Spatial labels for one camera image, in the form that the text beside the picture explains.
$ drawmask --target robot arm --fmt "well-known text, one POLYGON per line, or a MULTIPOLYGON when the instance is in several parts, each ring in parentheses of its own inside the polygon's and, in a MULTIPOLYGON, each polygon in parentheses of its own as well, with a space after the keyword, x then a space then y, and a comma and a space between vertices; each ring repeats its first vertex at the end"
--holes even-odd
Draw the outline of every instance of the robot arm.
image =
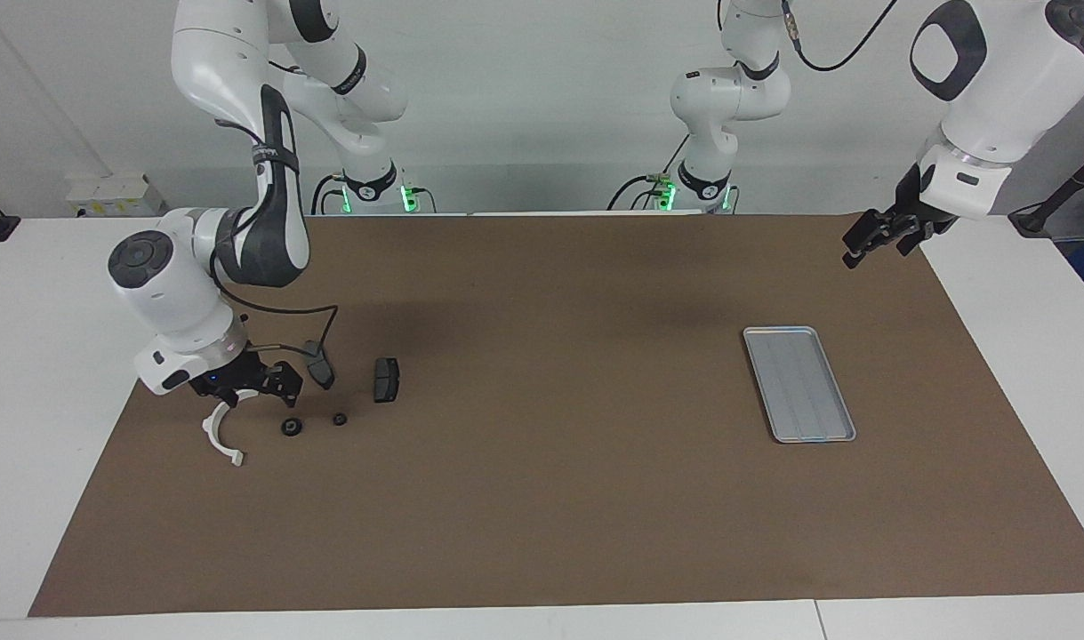
MULTIPOLYGON (((156 394, 189 382, 230 405, 238 389, 254 389, 293 406, 300 391, 293 367, 266 367, 249 349, 244 324, 214 283, 284 287, 309 264, 293 116, 285 93, 270 85, 270 43, 288 46, 302 71, 324 84, 331 104, 339 99, 370 116, 390 115, 393 94, 402 95, 388 88, 387 73, 369 71, 363 50, 339 29, 337 0, 180 0, 176 84, 218 125, 250 136, 258 204, 171 210, 157 230, 112 252, 116 291, 156 332, 136 357, 139 377, 156 394)), ((323 349, 314 355, 323 359, 323 349)))
POLYGON ((785 40, 780 0, 731 0, 724 49, 731 67, 701 68, 675 80, 672 112, 688 127, 683 159, 671 167, 675 208, 717 210, 724 202, 738 141, 736 120, 763 120, 786 108, 790 79, 778 64, 785 40))
POLYGON ((886 212, 843 238, 843 260, 899 240, 908 255, 992 209, 1012 164, 1084 97, 1084 0, 949 0, 917 31, 913 73, 949 102, 886 212))
POLYGON ((398 120, 408 91, 390 69, 369 61, 349 29, 322 41, 289 41, 301 73, 285 74, 285 99, 313 121, 339 151, 343 181, 360 214, 408 209, 403 170, 387 153, 376 123, 398 120), (346 62, 354 62, 349 73, 346 62))

